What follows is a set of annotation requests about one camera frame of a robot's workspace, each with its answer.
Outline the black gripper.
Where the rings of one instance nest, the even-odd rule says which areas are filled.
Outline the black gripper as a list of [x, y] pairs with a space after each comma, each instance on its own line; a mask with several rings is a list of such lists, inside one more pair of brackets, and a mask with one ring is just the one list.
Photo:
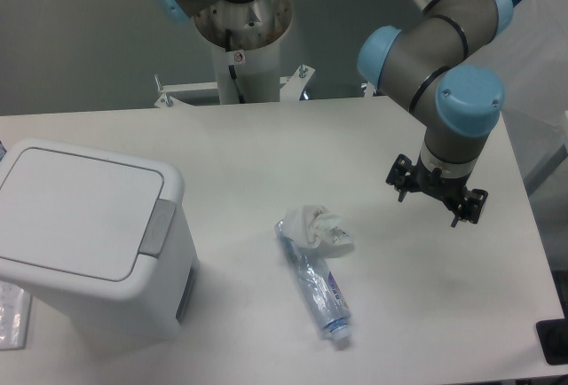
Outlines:
[[467, 190], [469, 174], [463, 177], [443, 177], [442, 173], [430, 171], [419, 158], [414, 165], [404, 154], [394, 161], [386, 183], [398, 192], [398, 202], [402, 202], [408, 193], [425, 193], [440, 200], [454, 213], [451, 226], [459, 222], [477, 224], [488, 198], [488, 192], [482, 189]]

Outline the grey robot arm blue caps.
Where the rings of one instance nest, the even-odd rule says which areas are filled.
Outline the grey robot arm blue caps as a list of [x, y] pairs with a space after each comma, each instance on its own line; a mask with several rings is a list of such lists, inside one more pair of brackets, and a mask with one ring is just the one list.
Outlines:
[[512, 21], [512, 0], [414, 0], [424, 21], [378, 28], [363, 43], [359, 73], [425, 126], [417, 161], [400, 154], [386, 178], [403, 200], [424, 193], [454, 221], [475, 224], [488, 193], [467, 182], [501, 116], [502, 80], [466, 59]]

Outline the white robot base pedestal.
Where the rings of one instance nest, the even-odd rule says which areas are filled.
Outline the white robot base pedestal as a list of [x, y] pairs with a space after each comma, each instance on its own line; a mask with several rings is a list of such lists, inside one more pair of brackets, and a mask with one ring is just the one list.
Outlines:
[[314, 68], [302, 64], [292, 75], [280, 73], [280, 47], [292, 23], [290, 0], [220, 1], [197, 13], [193, 22], [210, 49], [215, 80], [163, 85], [155, 77], [157, 107], [184, 100], [196, 105], [201, 98], [215, 98], [220, 105], [311, 98], [308, 84]]

